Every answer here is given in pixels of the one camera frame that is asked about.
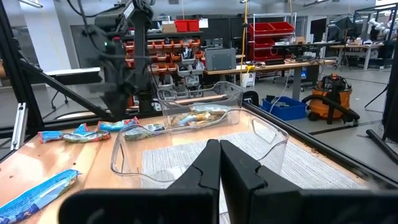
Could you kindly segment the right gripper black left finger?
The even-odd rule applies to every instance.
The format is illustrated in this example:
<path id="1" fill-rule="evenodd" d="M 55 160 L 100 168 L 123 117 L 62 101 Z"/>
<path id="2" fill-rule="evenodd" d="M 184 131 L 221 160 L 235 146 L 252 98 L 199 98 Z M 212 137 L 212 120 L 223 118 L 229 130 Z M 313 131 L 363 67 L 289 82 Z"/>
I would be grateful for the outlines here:
<path id="1" fill-rule="evenodd" d="M 218 223 L 221 144 L 210 139 L 166 189 L 85 189 L 69 196 L 59 223 Z"/>

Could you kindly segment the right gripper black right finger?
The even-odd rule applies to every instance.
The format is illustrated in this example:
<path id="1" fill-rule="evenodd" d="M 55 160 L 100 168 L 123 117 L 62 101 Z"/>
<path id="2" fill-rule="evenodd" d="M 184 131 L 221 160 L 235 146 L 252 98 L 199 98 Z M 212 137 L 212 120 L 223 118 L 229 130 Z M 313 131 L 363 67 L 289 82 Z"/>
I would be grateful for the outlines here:
<path id="1" fill-rule="evenodd" d="M 231 223 L 397 223 L 396 190 L 302 189 L 233 143 L 220 144 Z"/>

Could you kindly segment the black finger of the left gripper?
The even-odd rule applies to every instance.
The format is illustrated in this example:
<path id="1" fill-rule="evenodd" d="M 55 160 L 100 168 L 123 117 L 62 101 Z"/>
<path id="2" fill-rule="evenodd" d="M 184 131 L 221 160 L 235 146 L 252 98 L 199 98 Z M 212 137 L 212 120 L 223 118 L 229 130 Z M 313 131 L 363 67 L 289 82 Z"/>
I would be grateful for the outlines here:
<path id="1" fill-rule="evenodd" d="M 119 114 L 119 95 L 117 91 L 106 91 L 103 95 L 103 101 L 110 112 L 117 116 Z"/>
<path id="2" fill-rule="evenodd" d="M 118 116 L 125 115 L 130 97 L 134 94 L 133 88 L 122 88 L 119 90 L 119 111 Z"/>

